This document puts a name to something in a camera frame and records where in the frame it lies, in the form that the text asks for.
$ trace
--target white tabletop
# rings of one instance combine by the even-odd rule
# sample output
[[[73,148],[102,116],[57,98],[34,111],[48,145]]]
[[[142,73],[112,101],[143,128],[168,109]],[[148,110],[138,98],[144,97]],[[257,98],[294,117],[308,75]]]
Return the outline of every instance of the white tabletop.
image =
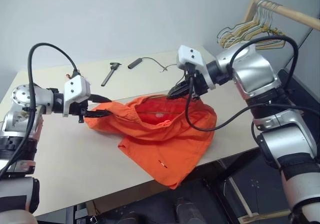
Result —
[[[206,62],[212,61],[213,57],[202,47],[197,50]],[[163,65],[169,65],[175,63],[176,55],[177,51],[172,51],[148,56]],[[91,82],[91,93],[112,100],[121,99],[120,102],[124,103],[135,96],[166,93],[182,77],[182,70],[175,66],[160,73],[160,67],[151,60],[129,70],[127,65],[136,58],[105,60],[79,65],[78,68]],[[110,70],[110,62],[120,62],[123,66],[114,72],[105,87],[101,87],[101,82]],[[41,87],[55,87],[62,92],[65,74],[71,72],[71,66],[59,66],[35,70],[33,78]],[[20,72],[0,104],[1,118],[10,109],[11,90],[24,83],[28,83],[27,73]],[[201,98],[215,109],[217,125],[246,106],[232,82],[218,86]],[[33,174],[40,180],[40,204],[34,215],[69,207],[152,180],[149,174],[117,148],[120,136],[91,130],[86,124],[78,124],[78,117],[63,118],[61,114],[53,114],[44,115],[43,119]],[[198,165],[255,148],[257,145],[250,133],[251,120],[250,112],[246,112],[216,131],[212,145]]]

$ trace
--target black cylinder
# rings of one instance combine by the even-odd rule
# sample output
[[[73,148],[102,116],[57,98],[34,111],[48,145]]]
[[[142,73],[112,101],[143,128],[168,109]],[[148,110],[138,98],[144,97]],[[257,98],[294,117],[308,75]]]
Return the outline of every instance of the black cylinder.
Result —
[[[253,105],[258,103],[274,103],[274,104],[285,104],[290,105],[290,101],[285,94],[283,88],[274,88],[265,93],[257,95],[256,97],[246,100],[247,105]],[[254,118],[265,118],[274,114],[281,112],[280,108],[265,108],[265,107],[255,107],[251,109]]]
[[[0,160],[9,160],[20,145],[22,139],[22,137],[0,137]],[[37,143],[37,140],[29,138],[20,150],[18,159],[14,160],[14,162],[17,160],[33,161],[37,152]]]
[[[210,63],[206,64],[206,68],[208,69],[209,76],[214,84],[217,83],[217,77],[222,75],[220,69],[218,67],[217,62],[214,60]]]
[[[138,64],[142,62],[142,58],[138,58],[135,61],[133,61],[131,64],[128,65],[128,69],[133,69],[136,67]]]

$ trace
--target orange shorts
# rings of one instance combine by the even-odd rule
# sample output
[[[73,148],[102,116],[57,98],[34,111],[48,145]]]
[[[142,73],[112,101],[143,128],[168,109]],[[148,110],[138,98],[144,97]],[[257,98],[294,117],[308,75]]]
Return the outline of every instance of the orange shorts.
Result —
[[[112,114],[85,118],[85,122],[97,131],[125,134],[118,147],[156,181],[175,189],[197,165],[214,136],[214,132],[190,127],[185,108],[184,98],[139,97],[128,104],[100,104],[94,110]],[[201,100],[190,103],[188,114],[198,127],[216,125],[216,113]]]

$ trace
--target silver robot arm segment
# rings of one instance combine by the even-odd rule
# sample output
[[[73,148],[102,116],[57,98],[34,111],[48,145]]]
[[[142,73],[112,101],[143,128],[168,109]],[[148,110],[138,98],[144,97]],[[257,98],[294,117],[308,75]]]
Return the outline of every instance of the silver robot arm segment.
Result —
[[[186,70],[194,66],[193,97],[201,96],[216,84],[233,80],[247,105],[268,103],[291,105],[277,74],[270,63],[256,53],[252,44],[235,58],[232,76],[228,71],[231,57],[246,42],[240,42],[205,64],[201,54],[181,46],[178,67]],[[172,88],[168,98],[188,93],[188,80]],[[253,122],[261,131],[258,145],[270,166],[279,169],[284,192],[291,208],[292,223],[320,221],[320,165],[316,162],[316,142],[297,110],[255,107],[251,109]]]
[[[0,129],[0,170],[10,161],[10,166],[0,180],[0,223],[36,223],[30,215],[39,204],[40,182],[33,177],[37,144],[43,126],[43,114],[62,113],[83,117],[102,117],[110,112],[88,111],[88,101],[110,102],[109,99],[90,93],[90,84],[80,75],[68,80],[64,92],[57,89],[44,89],[34,84],[36,113],[31,132],[18,156],[11,160],[22,139],[26,135],[30,115],[29,85],[20,85],[11,93],[12,107],[6,114]]]

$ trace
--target black cable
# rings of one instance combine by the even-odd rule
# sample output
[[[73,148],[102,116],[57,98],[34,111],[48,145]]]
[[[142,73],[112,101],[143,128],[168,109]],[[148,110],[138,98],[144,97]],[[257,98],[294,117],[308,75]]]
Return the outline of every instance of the black cable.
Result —
[[[194,124],[192,124],[192,122],[189,119],[189,115],[188,115],[188,108],[191,102],[191,98],[192,98],[192,92],[193,92],[193,86],[194,86],[194,77],[190,77],[189,78],[189,94],[188,94],[188,98],[187,98],[187,102],[185,105],[185,118],[186,121],[188,122],[188,124],[198,130],[198,131],[203,131],[203,132],[211,132],[211,131],[215,131],[218,130],[220,128],[223,128],[224,126],[226,126],[227,124],[229,124],[230,122],[232,122],[234,119],[236,119],[238,116],[240,116],[242,113],[255,108],[255,107],[265,107],[265,108],[281,108],[281,109],[296,109],[296,110],[303,110],[303,111],[307,111],[310,113],[313,113],[314,115],[317,115],[318,117],[320,117],[320,112],[312,109],[312,108],[307,108],[307,107],[302,107],[302,106],[293,106],[293,105],[284,105],[284,104],[268,104],[268,103],[257,103],[257,104],[253,104],[253,105],[249,105],[248,107],[245,107],[244,109],[240,110],[239,112],[237,112],[236,114],[234,114],[231,118],[229,118],[228,120],[226,120],[224,123],[220,124],[219,126],[215,127],[215,128],[199,128],[197,126],[195,126]]]
[[[258,139],[255,134],[255,124],[253,121],[251,122],[251,134],[252,134],[254,141],[258,144]]]
[[[12,165],[12,163],[16,160],[16,157],[20,154],[23,146],[27,143],[30,132],[31,132],[32,127],[34,125],[37,110],[36,110],[36,102],[35,102],[36,101],[36,94],[35,94],[35,87],[34,87],[34,79],[33,79],[33,75],[32,75],[32,56],[34,54],[35,49],[40,46],[49,46],[49,47],[52,47],[52,48],[58,50],[59,52],[61,52],[72,64],[74,72],[78,72],[77,67],[76,67],[75,63],[73,62],[73,60],[63,50],[61,50],[60,48],[58,48],[57,46],[55,46],[53,44],[37,43],[30,49],[29,55],[28,55],[28,61],[27,61],[27,63],[28,63],[27,64],[28,78],[29,78],[29,92],[30,92],[30,106],[29,106],[28,123],[26,125],[25,135],[24,135],[23,139],[21,140],[20,144],[18,145],[18,147],[16,148],[16,150],[14,151],[14,153],[12,154],[10,159],[8,160],[5,167],[2,168],[2,170],[0,172],[0,180],[1,180],[1,178],[3,178],[3,176],[7,172],[10,165]]]
[[[183,78],[186,76],[186,73],[187,73],[187,72],[184,70],[184,71],[183,71],[183,76],[182,76],[182,78],[179,79],[179,81],[178,81],[177,83],[175,83],[175,87],[178,85],[178,83],[180,83],[181,80],[183,80]]]
[[[299,55],[299,48],[298,48],[298,45],[297,43],[290,37],[287,37],[287,36],[284,36],[284,35],[271,35],[271,36],[265,36],[265,37],[260,37],[260,38],[255,38],[253,40],[250,40],[248,43],[245,43],[243,46],[241,46],[235,53],[234,55],[232,56],[231,60],[230,60],[230,63],[228,65],[228,70],[229,70],[229,75],[232,75],[231,72],[232,72],[232,65],[235,61],[235,58],[236,56],[242,51],[244,50],[245,48],[247,48],[248,46],[254,44],[254,43],[257,43],[257,42],[261,42],[261,41],[266,41],[266,40],[271,40],[271,39],[276,39],[276,40],[284,40],[286,42],[288,42],[289,44],[291,44],[292,48],[293,48],[293,60],[292,60],[292,65],[291,65],[291,68],[290,68],[290,71],[289,71],[289,74],[288,74],[288,79],[284,85],[284,89],[287,89],[288,88],[288,85],[292,79],[292,76],[294,74],[294,70],[296,68],[296,63],[297,63],[297,60],[298,60],[298,55]]]
[[[313,28],[310,28],[308,33],[306,34],[306,36],[303,38],[302,42],[299,44],[298,46],[298,49],[301,48],[301,46],[304,44],[304,42],[306,41],[306,39],[309,37],[310,33],[312,32]],[[293,59],[293,55],[289,58],[289,60],[287,61],[287,64],[283,67],[283,68],[286,68],[289,64],[290,64],[290,61]]]
[[[162,64],[160,64],[158,61],[156,61],[154,58],[151,58],[151,57],[142,57],[142,59],[144,59],[144,58],[147,58],[147,59],[151,59],[151,60],[153,60],[154,62],[156,62],[160,67],[162,67],[164,70],[166,70],[167,68],[166,67],[164,67]]]

